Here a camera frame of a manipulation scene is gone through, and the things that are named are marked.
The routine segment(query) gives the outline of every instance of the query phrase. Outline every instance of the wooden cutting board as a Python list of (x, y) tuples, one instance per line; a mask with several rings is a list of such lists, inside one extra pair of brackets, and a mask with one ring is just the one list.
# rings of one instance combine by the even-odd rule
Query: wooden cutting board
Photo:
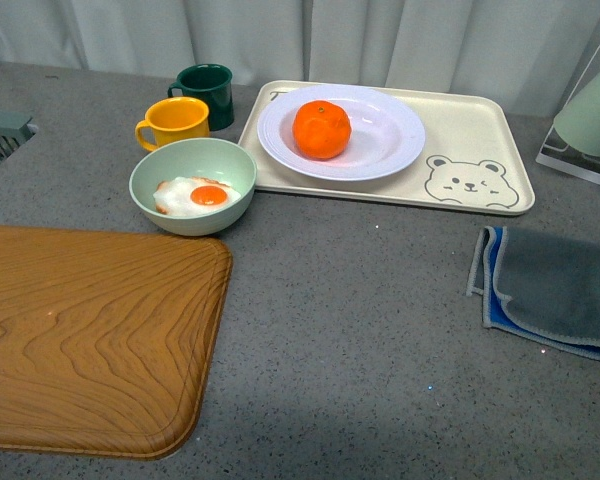
[(231, 266), (212, 238), (0, 226), (0, 449), (180, 447)]

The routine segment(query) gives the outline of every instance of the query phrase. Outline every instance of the bear drawing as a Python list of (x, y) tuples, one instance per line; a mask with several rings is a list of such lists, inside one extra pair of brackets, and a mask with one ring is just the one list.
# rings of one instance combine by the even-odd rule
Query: bear drawing
[(427, 158), (431, 175), (424, 188), (441, 202), (460, 205), (511, 208), (519, 195), (505, 178), (505, 168), (496, 161), (480, 163), (452, 162), (442, 155)]

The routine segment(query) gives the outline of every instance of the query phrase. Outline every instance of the white curtain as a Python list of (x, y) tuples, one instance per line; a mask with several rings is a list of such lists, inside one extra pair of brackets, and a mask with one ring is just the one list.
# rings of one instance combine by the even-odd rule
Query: white curtain
[(600, 0), (0, 0), (0, 60), (479, 95), (553, 115)]

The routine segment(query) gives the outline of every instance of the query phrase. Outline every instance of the table surface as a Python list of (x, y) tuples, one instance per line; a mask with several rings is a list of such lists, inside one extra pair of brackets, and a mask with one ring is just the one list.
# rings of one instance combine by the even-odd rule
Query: table surface
[[(156, 232), (128, 194), (133, 128), (169, 79), (0, 63), (39, 132), (0, 166), (0, 224)], [(234, 85), (238, 141), (258, 89)], [(519, 217), (256, 192), (197, 428), (155, 462), (0, 452), (0, 478), (600, 478), (600, 363), (482, 327), (480, 228), (600, 243), (600, 186), (535, 162)]]

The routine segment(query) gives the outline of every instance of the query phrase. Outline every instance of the fried egg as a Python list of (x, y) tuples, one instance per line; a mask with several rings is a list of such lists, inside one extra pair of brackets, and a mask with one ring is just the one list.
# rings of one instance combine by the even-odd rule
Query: fried egg
[(230, 185), (203, 177), (176, 177), (160, 182), (153, 194), (156, 210), (173, 217), (207, 215), (235, 203), (241, 196)]

